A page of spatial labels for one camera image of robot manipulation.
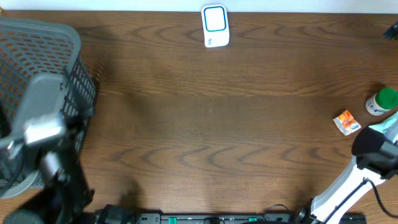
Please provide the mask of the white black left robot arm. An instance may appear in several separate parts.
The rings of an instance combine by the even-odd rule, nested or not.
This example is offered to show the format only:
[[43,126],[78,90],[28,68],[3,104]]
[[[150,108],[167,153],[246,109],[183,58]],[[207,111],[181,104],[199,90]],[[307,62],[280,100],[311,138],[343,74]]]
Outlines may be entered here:
[[4,219],[5,223],[77,223],[86,219],[84,208],[93,200],[75,138],[94,109],[85,107],[71,118],[42,116],[28,122],[25,130],[13,133],[1,115],[1,160],[14,167],[4,195],[28,162],[34,162],[45,187]]

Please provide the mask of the orange snack packet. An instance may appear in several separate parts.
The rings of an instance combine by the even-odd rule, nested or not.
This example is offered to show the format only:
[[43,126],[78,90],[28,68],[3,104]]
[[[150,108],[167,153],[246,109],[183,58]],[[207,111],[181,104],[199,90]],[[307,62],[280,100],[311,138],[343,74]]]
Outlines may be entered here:
[[355,120],[354,116],[348,110],[344,110],[337,117],[333,118],[332,121],[344,136],[349,136],[362,128],[360,123]]

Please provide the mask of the green lid jar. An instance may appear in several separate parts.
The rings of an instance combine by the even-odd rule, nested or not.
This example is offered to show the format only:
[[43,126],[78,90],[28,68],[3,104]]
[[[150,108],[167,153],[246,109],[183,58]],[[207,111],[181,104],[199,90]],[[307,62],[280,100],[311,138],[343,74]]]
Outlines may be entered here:
[[371,115],[383,115],[397,107],[397,91],[383,88],[365,102],[365,107]]

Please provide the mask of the light blue tissue pack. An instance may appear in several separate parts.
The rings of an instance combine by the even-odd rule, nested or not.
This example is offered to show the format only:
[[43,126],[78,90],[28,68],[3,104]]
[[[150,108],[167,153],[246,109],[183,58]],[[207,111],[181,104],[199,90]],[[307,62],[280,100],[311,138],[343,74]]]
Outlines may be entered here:
[[395,112],[390,117],[385,119],[383,122],[379,124],[370,125],[369,128],[384,134],[397,121],[397,115],[398,112]]

